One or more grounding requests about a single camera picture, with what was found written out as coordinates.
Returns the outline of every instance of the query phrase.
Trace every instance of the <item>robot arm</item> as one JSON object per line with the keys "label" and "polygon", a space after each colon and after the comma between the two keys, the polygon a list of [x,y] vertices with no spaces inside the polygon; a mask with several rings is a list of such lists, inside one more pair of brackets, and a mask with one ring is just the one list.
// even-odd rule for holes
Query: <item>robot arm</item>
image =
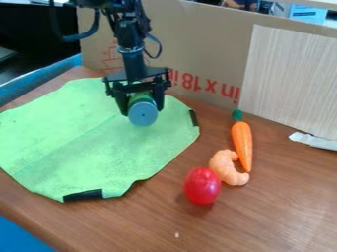
{"label": "robot arm", "polygon": [[[93,25],[87,32],[70,36],[62,35],[54,12],[54,0],[49,1],[53,27],[64,41],[82,39],[95,33],[99,28],[100,11],[107,17],[117,38],[117,50],[122,54],[125,70],[103,78],[106,94],[115,98],[120,112],[128,116],[133,124],[149,126],[154,123],[158,111],[164,107],[165,90],[171,86],[171,82],[168,68],[145,65],[144,53],[151,58],[158,58],[162,46],[150,35],[150,19],[145,14],[142,0],[70,0],[70,4],[92,8],[95,13]],[[159,44],[156,56],[146,50],[145,38]]]}

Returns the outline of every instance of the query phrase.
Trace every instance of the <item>blue fabric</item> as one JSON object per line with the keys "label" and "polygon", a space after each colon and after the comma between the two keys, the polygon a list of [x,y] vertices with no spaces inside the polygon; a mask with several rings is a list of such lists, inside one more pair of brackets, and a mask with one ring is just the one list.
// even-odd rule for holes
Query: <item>blue fabric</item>
{"label": "blue fabric", "polygon": [[51,252],[54,251],[3,216],[0,216],[1,252]]}
{"label": "blue fabric", "polygon": [[21,95],[24,95],[72,67],[79,65],[82,65],[81,54],[77,54],[50,66],[32,71],[20,78],[16,78],[11,82],[0,86],[0,106],[7,104]]}

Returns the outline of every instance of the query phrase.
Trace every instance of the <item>white paper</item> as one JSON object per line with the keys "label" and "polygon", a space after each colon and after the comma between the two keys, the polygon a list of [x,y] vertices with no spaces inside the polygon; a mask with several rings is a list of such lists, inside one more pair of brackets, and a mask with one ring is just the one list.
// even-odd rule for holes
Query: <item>white paper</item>
{"label": "white paper", "polygon": [[303,134],[300,132],[295,132],[294,134],[290,135],[289,139],[294,142],[309,145],[311,147],[337,152],[337,141],[331,141],[323,138],[316,138],[311,136],[310,134]]}

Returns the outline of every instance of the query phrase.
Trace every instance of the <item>black cable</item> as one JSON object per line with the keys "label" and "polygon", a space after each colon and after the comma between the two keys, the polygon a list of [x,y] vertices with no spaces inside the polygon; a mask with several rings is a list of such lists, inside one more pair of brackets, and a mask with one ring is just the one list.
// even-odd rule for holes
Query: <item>black cable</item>
{"label": "black cable", "polygon": [[152,54],[150,54],[150,52],[149,52],[147,49],[144,49],[144,52],[145,52],[146,55],[148,55],[150,58],[152,58],[152,59],[158,59],[158,58],[161,56],[162,52],[163,52],[162,44],[161,44],[161,42],[160,42],[155,36],[153,36],[153,35],[151,35],[151,34],[148,34],[148,38],[149,38],[150,40],[154,41],[155,43],[157,43],[158,46],[159,46],[159,49],[158,49],[158,52],[157,52],[156,56],[153,56]]}
{"label": "black cable", "polygon": [[49,0],[49,5],[50,5],[49,6],[49,16],[50,16],[51,26],[56,36],[63,42],[74,42],[74,41],[80,40],[82,38],[91,36],[99,29],[100,11],[98,9],[94,9],[94,21],[88,31],[80,33],[80,34],[74,34],[74,35],[63,35],[58,25],[54,0]]}

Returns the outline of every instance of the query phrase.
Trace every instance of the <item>plywood panel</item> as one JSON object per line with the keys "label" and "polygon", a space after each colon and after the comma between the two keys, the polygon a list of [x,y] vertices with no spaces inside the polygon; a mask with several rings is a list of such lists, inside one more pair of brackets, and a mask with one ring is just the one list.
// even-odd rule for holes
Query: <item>plywood panel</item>
{"label": "plywood panel", "polygon": [[239,107],[337,140],[337,40],[255,26]]}

